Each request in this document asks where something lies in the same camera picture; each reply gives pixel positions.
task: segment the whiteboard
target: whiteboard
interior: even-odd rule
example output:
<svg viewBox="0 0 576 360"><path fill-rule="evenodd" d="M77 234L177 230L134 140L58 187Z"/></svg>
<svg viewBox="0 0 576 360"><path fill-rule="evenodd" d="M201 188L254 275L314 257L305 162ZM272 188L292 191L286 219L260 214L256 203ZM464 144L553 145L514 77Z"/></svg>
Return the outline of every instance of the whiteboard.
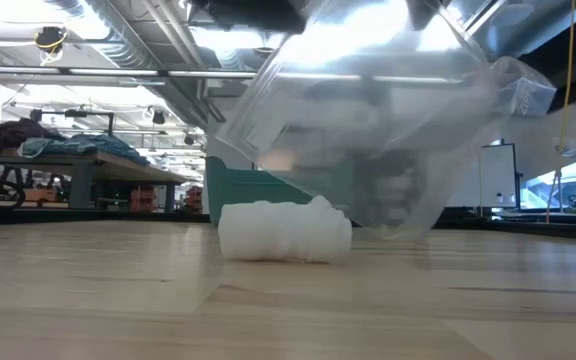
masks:
<svg viewBox="0 0 576 360"><path fill-rule="evenodd" d="M446 206L516 207L515 191L514 146L486 146L481 148Z"/></svg>

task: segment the wooden table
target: wooden table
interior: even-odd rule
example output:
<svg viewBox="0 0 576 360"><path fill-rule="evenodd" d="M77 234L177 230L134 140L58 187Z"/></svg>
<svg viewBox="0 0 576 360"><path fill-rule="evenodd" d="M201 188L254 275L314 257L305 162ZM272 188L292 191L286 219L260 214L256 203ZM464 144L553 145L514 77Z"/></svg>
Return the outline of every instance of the wooden table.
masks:
<svg viewBox="0 0 576 360"><path fill-rule="evenodd" d="M86 155L40 155L29 159L18 156L16 149L6 149L0 152L0 165L71 176L69 207L75 209L89 207L93 183L130 182L165 185L165 211L172 212L175 185L186 182L183 176L100 151Z"/></svg>
<svg viewBox="0 0 576 360"><path fill-rule="evenodd" d="M357 231L339 266L224 262L210 225L0 226L0 360L576 360L576 240Z"/></svg>

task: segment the blue fabric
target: blue fabric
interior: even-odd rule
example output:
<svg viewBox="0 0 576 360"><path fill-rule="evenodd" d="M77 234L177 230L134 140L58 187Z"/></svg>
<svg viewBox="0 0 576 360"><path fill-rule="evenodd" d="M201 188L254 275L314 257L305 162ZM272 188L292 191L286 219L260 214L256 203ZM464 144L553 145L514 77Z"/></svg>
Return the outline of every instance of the blue fabric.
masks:
<svg viewBox="0 0 576 360"><path fill-rule="evenodd" d="M95 151L120 156L137 164L149 165L150 162L122 140L108 135L79 134L57 141L46 138L30 138L19 147L21 156L34 158L40 154L86 154Z"/></svg>

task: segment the teal bin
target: teal bin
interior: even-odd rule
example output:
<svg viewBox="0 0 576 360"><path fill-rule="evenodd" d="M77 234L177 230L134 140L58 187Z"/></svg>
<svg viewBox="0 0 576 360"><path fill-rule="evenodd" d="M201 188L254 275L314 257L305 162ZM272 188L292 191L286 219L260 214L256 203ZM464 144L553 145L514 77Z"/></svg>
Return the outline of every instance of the teal bin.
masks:
<svg viewBox="0 0 576 360"><path fill-rule="evenodd" d="M227 204L294 202L307 204L312 197L265 171L232 170L214 156L206 159L210 221L219 225L221 208Z"/></svg>

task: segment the fabric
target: fabric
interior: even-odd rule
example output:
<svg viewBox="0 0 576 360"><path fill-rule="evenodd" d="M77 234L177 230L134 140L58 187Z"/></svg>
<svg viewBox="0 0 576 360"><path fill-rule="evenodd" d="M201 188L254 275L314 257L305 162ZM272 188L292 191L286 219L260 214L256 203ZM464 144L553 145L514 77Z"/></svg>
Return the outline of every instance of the fabric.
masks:
<svg viewBox="0 0 576 360"><path fill-rule="evenodd" d="M137 164L149 165L150 162L122 140L108 135L75 135L64 141L46 138L26 140L17 153L20 156L34 158L40 154L87 154L103 151L116 155Z"/></svg>
<svg viewBox="0 0 576 360"><path fill-rule="evenodd" d="M57 133L44 129L36 121L26 118L0 124L0 151L6 148L17 148L29 138L65 139Z"/></svg>

